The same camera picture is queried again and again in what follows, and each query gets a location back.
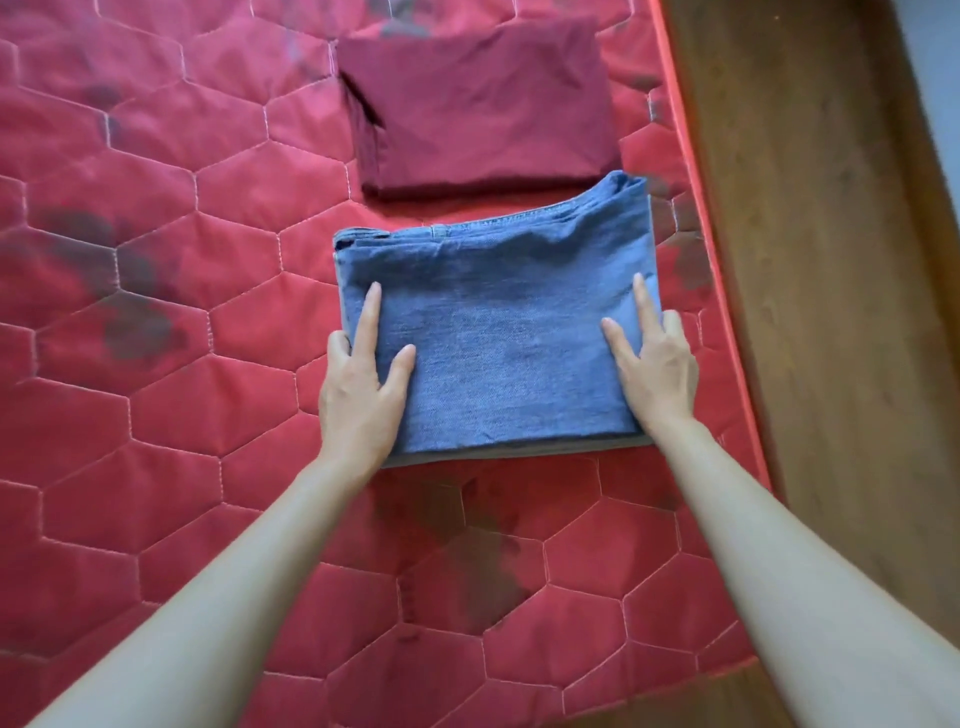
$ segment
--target wall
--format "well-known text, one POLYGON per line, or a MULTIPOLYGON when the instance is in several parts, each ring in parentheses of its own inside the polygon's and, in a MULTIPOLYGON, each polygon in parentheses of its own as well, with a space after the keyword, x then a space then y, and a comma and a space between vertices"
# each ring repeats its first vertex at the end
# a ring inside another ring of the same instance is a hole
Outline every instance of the wall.
POLYGON ((960 2, 894 0, 953 208, 960 213, 960 2))

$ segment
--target mattress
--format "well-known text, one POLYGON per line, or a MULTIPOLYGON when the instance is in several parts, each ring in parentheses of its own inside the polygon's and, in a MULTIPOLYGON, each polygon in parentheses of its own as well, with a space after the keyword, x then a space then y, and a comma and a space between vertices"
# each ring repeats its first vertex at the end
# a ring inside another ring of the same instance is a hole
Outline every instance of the mattress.
MULTIPOLYGON (((332 236, 581 190, 368 204, 338 36, 590 12, 651 178, 696 413, 766 484, 656 4, 36 0, 0 12, 0 726, 23 725, 267 508, 320 443, 332 236)), ((537 725, 752 659, 654 448, 379 474, 243 725, 537 725)))

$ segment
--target folded maroon shirt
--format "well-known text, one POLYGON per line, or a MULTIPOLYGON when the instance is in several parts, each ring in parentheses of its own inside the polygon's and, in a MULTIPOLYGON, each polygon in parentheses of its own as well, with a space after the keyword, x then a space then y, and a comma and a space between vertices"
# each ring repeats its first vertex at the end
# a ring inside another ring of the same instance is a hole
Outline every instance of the folded maroon shirt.
POLYGON ((620 167, 592 18, 337 45, 365 195, 590 184, 620 167))

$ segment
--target finger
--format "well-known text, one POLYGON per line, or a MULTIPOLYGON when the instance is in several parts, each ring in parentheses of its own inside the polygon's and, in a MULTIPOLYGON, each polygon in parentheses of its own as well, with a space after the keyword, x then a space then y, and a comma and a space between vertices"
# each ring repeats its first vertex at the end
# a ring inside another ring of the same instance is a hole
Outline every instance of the finger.
POLYGON ((333 331, 326 340, 327 369, 336 369, 350 358, 350 342, 346 331, 333 331))
POLYGON ((663 334, 660 318, 657 316, 657 307, 650 297, 650 291, 647 290, 647 284, 644 282, 643 276, 639 273, 634 274, 634 300, 636 301, 636 316, 640 320, 640 331, 643 333, 643 338, 663 334))
POLYGON ((390 364, 390 373, 387 374, 387 381, 384 382, 381 392, 390 397, 396 397, 400 400, 407 399, 407 386, 410 384, 410 375, 414 372, 414 365, 417 363, 417 348, 413 344, 407 344, 394 357, 390 364))
POLYGON ((677 311, 663 311, 663 330, 671 339, 679 339, 687 343, 684 321, 677 311))
POLYGON ((600 322, 600 328, 603 329, 603 335, 607 339, 607 345, 618 364, 626 364, 636 358, 634 348, 627 341, 627 336, 623 328, 613 319, 604 319, 600 322))
POLYGON ((353 353, 373 360, 376 352, 376 333, 380 326, 380 284, 374 282, 363 301, 363 311, 357 322, 357 332, 353 337, 353 353))

